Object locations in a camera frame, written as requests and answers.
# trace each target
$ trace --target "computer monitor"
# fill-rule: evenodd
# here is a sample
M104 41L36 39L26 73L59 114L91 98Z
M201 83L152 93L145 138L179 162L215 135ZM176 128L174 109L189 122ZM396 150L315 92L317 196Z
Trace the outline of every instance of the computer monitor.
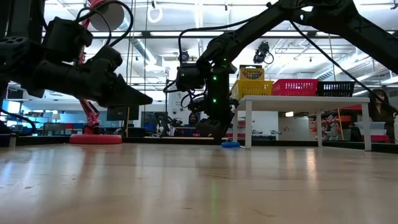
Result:
M139 106L130 106L129 121L138 120ZM106 113L107 121L125 121L127 106L110 106Z

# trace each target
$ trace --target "ceiling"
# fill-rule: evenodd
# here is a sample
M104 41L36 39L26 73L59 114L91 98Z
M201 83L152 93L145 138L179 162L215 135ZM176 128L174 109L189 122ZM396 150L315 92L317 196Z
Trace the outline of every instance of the ceiling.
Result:
M83 7L84 1L47 0L45 20L49 22L55 16L64 19L74 19L79 9ZM396 19L398 18L398 9L389 9L393 1L355 0L355 3L360 14L376 25L385 30L398 30L398 19ZM266 9L266 1L259 0L157 0L158 9L156 10L152 10L151 1L123 0L123 2L132 9L135 18L134 30L137 34L147 30L152 31L151 34L153 34L156 31L222 26L247 19ZM162 10L162 17L156 22L152 19L156 19L159 16L159 8ZM125 17L126 23L129 22L127 17L128 15ZM299 28L305 31L314 30L312 27L300 26ZM98 32L92 26L89 27L89 30ZM283 32L284 34L281 34L282 38L280 38L280 35L278 37L276 35L265 36L254 41L239 54L233 64L236 67L242 64L253 64L254 51L262 41L268 41L275 60L272 65L263 65L266 67L267 79L314 78L314 74L319 74L320 70L326 69L331 63L314 47L308 46L309 43L305 39L292 38L289 35L285 35L287 34L286 31L295 32L293 30L288 22L281 23L273 29L273 34ZM88 58L92 57L103 46L106 36L106 33L96 33L97 39L86 49ZM146 93L154 97L155 100L164 100L165 96L162 93L162 89L165 86L166 78L174 79L177 72L177 38L161 39L159 37L157 39L156 36L152 36L150 39L137 38L150 54L162 59L161 63L151 62L153 63L152 66L146 66L142 54L133 47L133 40L124 39L114 47L122 54L124 59L124 63L118 68L117 72L121 73L127 82L134 85L138 90L146 90ZM366 57L367 55L358 56L360 54L359 51L348 41L340 37L333 38L329 40L328 36L324 34L323 36L316 36L313 40L329 55L331 55L332 48L334 59L348 58L352 55L359 57L360 59L357 58L350 64L345 65L345 68L357 77L380 70L381 72L377 75L363 80L367 84L377 85L395 76L395 74L385 71L382 65L373 62L372 58ZM200 52L206 48L210 40L211 38L205 36L202 38L183 39L182 48L188 50L189 55L195 60L200 56ZM347 78L345 75L338 75L338 79L344 80ZM230 84L233 84L235 80L236 74L231 75Z

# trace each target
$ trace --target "desk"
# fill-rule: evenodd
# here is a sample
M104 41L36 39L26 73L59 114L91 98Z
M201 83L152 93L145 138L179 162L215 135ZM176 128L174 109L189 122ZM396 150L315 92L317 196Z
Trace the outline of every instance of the desk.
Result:
M371 151L371 132L368 111L369 98L322 96L245 96L239 101L233 118L233 141L238 140L238 111L246 111L246 136L244 149L251 148L252 111L309 112L317 116L318 136L322 136L321 113L348 106L362 105L365 150ZM322 147L322 138L318 138Z

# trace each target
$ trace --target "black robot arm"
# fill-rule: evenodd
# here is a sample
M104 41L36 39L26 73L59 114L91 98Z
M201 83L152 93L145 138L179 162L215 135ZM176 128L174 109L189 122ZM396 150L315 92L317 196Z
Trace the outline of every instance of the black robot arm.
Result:
M310 12L302 10L309 6L312 7ZM182 64L179 69L176 84L177 88L185 86L182 91L190 86L183 83L188 80L187 77L191 80L191 77L202 78L206 83L208 93L201 103L195 102L195 108L209 116L200 121L197 126L199 131L210 131L215 138L225 135L234 116L229 99L229 74L236 69L231 62L247 45L283 21L340 35L398 73L398 39L359 15L352 0L279 0L274 5L268 3L267 7L238 30L214 38L197 60L195 69L189 64Z

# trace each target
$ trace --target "plastic basket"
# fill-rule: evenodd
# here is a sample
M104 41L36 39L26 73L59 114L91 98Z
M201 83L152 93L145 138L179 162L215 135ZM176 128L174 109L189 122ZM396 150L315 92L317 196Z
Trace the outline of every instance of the plastic basket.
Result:
M272 93L273 81L236 80L232 87L232 98L242 100L246 95L269 96Z
M318 82L318 96L352 97L354 82Z
M274 96L316 96L317 79L281 79L272 87Z

